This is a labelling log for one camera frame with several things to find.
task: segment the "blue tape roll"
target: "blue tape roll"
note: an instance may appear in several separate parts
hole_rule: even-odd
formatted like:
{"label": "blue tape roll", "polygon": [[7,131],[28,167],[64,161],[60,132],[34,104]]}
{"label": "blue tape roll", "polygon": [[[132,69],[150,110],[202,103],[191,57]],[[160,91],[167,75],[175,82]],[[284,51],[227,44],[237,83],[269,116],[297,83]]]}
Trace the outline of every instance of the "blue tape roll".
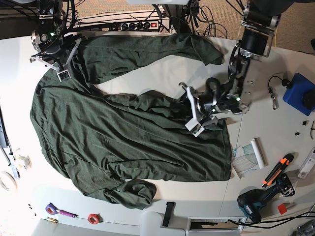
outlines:
{"label": "blue tape roll", "polygon": [[46,207],[46,211],[48,214],[50,215],[55,215],[57,214],[57,208],[52,204],[48,204],[47,207]]}

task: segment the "red tape roll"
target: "red tape roll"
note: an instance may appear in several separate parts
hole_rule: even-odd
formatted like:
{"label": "red tape roll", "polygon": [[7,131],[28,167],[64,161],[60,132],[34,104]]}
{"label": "red tape roll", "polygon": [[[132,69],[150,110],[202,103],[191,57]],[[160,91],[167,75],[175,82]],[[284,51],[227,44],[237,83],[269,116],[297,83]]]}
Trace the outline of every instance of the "red tape roll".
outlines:
{"label": "red tape roll", "polygon": [[90,214],[88,217],[88,221],[94,225],[98,224],[98,222],[99,222],[98,215],[97,214]]}

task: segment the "wrinkled fabric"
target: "wrinkled fabric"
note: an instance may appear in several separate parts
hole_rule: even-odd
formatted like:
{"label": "wrinkled fabric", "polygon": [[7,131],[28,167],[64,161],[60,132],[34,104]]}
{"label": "wrinkled fabric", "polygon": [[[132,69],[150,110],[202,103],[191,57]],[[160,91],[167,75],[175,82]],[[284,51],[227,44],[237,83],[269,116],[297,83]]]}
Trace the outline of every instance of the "wrinkled fabric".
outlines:
{"label": "wrinkled fabric", "polygon": [[98,37],[80,45],[69,68],[71,79],[60,83],[49,70],[38,83],[31,121],[42,153],[85,196],[143,209],[157,190],[143,179],[230,178],[224,120],[195,138],[185,128],[187,116],[172,110],[176,100],[157,91],[103,95],[93,86],[167,55],[205,64],[222,60],[212,44],[196,35]]}

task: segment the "power drill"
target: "power drill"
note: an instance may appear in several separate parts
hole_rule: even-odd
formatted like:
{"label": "power drill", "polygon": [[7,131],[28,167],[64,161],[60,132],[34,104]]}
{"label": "power drill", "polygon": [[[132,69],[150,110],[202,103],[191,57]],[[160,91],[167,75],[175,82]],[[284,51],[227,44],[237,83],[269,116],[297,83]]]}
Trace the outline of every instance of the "power drill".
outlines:
{"label": "power drill", "polygon": [[249,217],[253,223],[261,222],[260,210],[278,193],[284,197],[291,197],[295,194],[294,188],[289,177],[282,174],[276,181],[276,184],[267,190],[250,190],[237,198],[239,208],[246,217]]}

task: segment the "shirt sleeve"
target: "shirt sleeve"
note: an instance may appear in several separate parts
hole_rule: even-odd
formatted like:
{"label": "shirt sleeve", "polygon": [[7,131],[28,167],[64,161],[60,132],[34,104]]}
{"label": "shirt sleeve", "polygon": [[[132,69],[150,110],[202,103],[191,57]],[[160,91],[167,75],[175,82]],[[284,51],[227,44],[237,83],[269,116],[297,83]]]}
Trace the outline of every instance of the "shirt sleeve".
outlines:
{"label": "shirt sleeve", "polygon": [[80,44],[88,85],[100,84],[169,55],[222,63],[223,54],[205,37],[182,33],[163,37],[103,36]]}
{"label": "shirt sleeve", "polygon": [[126,182],[116,173],[102,170],[76,155],[63,152],[63,159],[67,174],[85,196],[127,208],[144,209],[151,204],[157,191],[152,183],[140,179]]}

